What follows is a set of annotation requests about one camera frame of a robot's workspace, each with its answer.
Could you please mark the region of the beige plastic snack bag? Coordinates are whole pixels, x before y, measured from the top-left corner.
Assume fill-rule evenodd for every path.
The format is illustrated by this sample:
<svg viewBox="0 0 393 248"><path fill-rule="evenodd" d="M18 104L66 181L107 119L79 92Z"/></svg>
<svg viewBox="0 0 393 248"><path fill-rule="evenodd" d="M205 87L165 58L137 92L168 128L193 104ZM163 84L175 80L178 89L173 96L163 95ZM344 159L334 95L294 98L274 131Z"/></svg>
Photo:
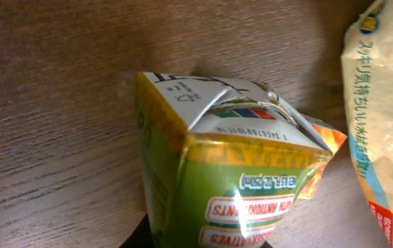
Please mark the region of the beige plastic snack bag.
<svg viewBox="0 0 393 248"><path fill-rule="evenodd" d="M393 247L393 0L373 2L347 29L341 68L352 162Z"/></svg>

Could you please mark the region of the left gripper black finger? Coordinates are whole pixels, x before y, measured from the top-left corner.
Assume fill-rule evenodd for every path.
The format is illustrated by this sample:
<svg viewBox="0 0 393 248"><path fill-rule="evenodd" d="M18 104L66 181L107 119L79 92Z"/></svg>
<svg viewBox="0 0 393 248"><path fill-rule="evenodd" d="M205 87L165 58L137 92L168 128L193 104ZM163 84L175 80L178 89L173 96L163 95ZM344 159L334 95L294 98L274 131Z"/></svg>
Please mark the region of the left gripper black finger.
<svg viewBox="0 0 393 248"><path fill-rule="evenodd" d="M146 214L119 248L154 248L150 222Z"/></svg>

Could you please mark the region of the green yellow juice carton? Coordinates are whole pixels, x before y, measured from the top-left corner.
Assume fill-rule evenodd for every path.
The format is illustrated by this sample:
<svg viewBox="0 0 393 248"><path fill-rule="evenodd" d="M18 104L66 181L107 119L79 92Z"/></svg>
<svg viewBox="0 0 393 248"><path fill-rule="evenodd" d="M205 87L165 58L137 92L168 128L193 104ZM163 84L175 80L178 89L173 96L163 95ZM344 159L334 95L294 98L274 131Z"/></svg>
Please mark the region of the green yellow juice carton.
<svg viewBox="0 0 393 248"><path fill-rule="evenodd" d="M134 82L155 247L264 246L346 140L262 82L154 72Z"/></svg>

